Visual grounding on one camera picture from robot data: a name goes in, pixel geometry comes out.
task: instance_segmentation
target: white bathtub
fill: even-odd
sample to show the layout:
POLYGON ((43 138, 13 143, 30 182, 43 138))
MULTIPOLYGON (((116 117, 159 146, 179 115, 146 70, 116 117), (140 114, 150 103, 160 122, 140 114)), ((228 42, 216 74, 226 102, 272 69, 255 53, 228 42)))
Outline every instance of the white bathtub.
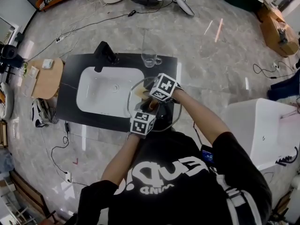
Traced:
POLYGON ((300 114, 293 106, 259 98, 230 104, 224 122, 259 169, 281 157, 295 156, 300 142, 300 114))

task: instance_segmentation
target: black sleeve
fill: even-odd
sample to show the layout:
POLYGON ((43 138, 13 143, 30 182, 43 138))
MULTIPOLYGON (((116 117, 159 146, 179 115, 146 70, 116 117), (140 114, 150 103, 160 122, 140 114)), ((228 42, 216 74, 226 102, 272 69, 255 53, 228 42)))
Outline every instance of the black sleeve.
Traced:
POLYGON ((219 174, 225 175, 227 185, 249 192, 266 224, 272 206, 272 195, 263 175, 230 132, 221 134, 213 143, 214 162, 219 174))
POLYGON ((101 209, 107 208, 118 186, 110 181, 95 182, 81 190, 77 225, 97 225, 101 209))

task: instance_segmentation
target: black faucet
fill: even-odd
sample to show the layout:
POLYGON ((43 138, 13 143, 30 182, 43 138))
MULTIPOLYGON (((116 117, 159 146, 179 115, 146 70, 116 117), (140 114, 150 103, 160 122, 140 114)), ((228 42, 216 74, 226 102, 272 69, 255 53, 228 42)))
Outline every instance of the black faucet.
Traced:
POLYGON ((98 59, 98 63, 95 65, 95 72, 100 73, 105 65, 116 64, 119 58, 113 53, 112 49, 107 42, 102 41, 94 52, 94 55, 98 59))

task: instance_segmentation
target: black t-shirt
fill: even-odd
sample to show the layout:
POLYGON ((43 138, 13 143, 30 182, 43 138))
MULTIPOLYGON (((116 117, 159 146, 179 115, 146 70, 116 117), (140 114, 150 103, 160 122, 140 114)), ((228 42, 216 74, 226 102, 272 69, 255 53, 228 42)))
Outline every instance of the black t-shirt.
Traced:
MULTIPOLYGON (((218 173, 229 186, 252 195, 265 224, 271 192, 262 174, 232 133, 221 134, 213 150, 218 173)), ((194 140, 182 133, 147 137, 119 188, 105 180, 82 190, 77 225, 96 225, 107 207, 109 225, 231 224, 226 193, 201 157, 194 140)))

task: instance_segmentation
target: cardboard box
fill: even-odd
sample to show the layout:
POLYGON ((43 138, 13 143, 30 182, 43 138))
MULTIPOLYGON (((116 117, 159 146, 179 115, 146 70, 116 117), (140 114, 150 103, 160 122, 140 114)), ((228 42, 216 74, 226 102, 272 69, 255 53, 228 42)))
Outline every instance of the cardboard box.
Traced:
POLYGON ((276 7, 271 7, 271 5, 267 3, 263 3, 262 8, 257 11, 257 16, 262 22, 264 22, 266 18, 271 17, 277 22, 285 23, 281 12, 276 7))
POLYGON ((261 23, 261 30, 266 45, 283 57, 295 54, 300 48, 296 33, 286 23, 277 22, 272 17, 266 17, 263 23, 261 23), (279 44, 280 36, 278 28, 285 29, 286 44, 279 44))

